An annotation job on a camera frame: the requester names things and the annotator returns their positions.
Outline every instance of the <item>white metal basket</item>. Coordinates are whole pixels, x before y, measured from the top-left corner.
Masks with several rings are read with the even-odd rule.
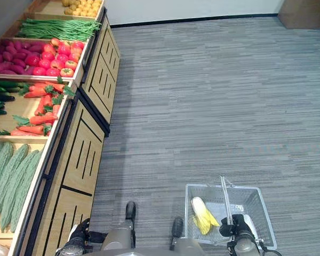
[[[248,214],[257,231],[258,237],[264,240],[264,245],[270,250],[276,250],[277,244],[271,226],[267,208],[261,191],[257,187],[235,186],[221,177],[222,185],[187,184],[185,196],[185,236],[193,238],[199,243],[212,245],[226,245],[231,237],[223,237],[219,227],[213,227],[207,235],[202,235],[194,224],[194,212],[191,206],[193,197],[200,197],[208,210],[221,224],[227,217],[231,223],[232,214]]]

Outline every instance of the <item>white wall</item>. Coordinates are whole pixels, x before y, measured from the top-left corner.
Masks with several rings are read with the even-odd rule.
[[[0,37],[22,15],[32,0],[0,0]]]
[[[112,25],[135,22],[278,13],[284,0],[105,0]]]

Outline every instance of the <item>green bean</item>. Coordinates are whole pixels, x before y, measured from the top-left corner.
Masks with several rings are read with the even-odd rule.
[[[22,21],[18,37],[86,41],[99,30],[100,23],[87,20]]]

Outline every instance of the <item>gray carpet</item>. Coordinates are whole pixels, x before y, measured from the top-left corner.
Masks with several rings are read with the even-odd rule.
[[[134,200],[137,246],[168,247],[185,184],[223,174],[261,189],[283,255],[319,256],[320,30],[253,18],[113,33],[122,61],[91,229]]]

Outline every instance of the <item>basket handle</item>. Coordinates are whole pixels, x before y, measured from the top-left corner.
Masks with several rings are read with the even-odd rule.
[[[224,176],[220,176],[220,180],[221,180],[221,184],[222,184],[224,201],[225,201],[225,208],[226,208],[226,214],[227,214],[226,219],[227,219],[228,225],[231,225],[233,216],[231,214],[230,200],[229,200],[228,190],[227,190],[227,186],[226,186],[226,182],[225,182],[225,180],[227,180],[227,179]],[[233,186],[233,184],[230,181],[227,180],[227,182],[231,186]]]

